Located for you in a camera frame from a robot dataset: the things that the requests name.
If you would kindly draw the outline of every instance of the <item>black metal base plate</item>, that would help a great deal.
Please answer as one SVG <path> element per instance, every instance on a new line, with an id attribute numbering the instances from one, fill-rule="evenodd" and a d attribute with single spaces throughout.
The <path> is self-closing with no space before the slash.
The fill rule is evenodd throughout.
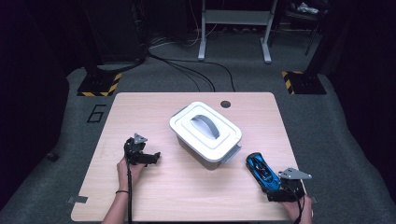
<path id="1" fill-rule="evenodd" d="M 78 96 L 110 96 L 117 88 L 121 74 L 105 74 L 100 83 L 92 82 L 92 79 L 85 76 L 78 88 Z"/>
<path id="2" fill-rule="evenodd" d="M 327 94 L 318 77 L 309 77 L 299 71 L 283 71 L 282 76 L 289 94 Z"/>

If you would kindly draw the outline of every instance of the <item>white plastic container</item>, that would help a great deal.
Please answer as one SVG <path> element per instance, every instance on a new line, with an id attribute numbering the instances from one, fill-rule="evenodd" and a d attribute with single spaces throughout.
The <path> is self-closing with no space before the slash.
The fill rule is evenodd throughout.
<path id="1" fill-rule="evenodd" d="M 202 102 L 194 102 L 170 119 L 179 143 L 206 169 L 228 162 L 241 147 L 238 127 Z"/>

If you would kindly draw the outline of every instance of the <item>light wood tabletop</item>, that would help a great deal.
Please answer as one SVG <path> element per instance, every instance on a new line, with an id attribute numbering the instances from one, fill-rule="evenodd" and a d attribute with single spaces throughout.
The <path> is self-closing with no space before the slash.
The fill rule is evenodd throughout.
<path id="1" fill-rule="evenodd" d="M 192 102 L 203 102 L 242 131 L 242 149 L 209 171 L 177 141 L 169 120 Z M 228 101 L 229 108 L 220 103 Z M 298 169 L 276 99 L 269 92 L 125 92 L 111 107 L 71 218 L 102 220 L 118 189 L 116 164 L 125 141 L 138 133 L 148 139 L 144 152 L 161 152 L 144 168 L 134 187 L 133 221 L 288 220 L 279 203 L 268 202 L 246 167 L 260 152 L 274 172 Z"/>

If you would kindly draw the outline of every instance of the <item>blue sports car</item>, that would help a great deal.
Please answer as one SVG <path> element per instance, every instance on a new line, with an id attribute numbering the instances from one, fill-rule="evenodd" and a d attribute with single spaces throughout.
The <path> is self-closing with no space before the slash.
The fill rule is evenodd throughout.
<path id="1" fill-rule="evenodd" d="M 247 168 L 259 182 L 263 192 L 280 188 L 279 177 L 271 170 L 260 152 L 247 156 Z"/>

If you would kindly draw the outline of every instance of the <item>human arm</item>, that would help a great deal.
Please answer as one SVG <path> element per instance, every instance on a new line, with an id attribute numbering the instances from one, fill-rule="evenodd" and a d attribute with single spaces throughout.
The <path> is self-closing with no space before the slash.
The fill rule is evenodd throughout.
<path id="1" fill-rule="evenodd" d="M 288 212 L 291 220 L 296 220 L 300 215 L 300 208 L 297 202 L 293 203 L 280 203 Z M 301 206 L 304 207 L 303 213 L 301 214 L 300 224 L 311 224 L 312 223 L 312 200 L 307 195 L 300 199 Z"/>
<path id="2" fill-rule="evenodd" d="M 137 183 L 140 173 L 146 164 L 129 165 L 132 176 L 132 188 Z M 119 173 L 119 193 L 116 193 L 113 204 L 107 211 L 107 214 L 102 221 L 102 224 L 118 224 L 124 223 L 128 208 L 128 167 L 125 158 L 117 164 L 117 171 Z"/>

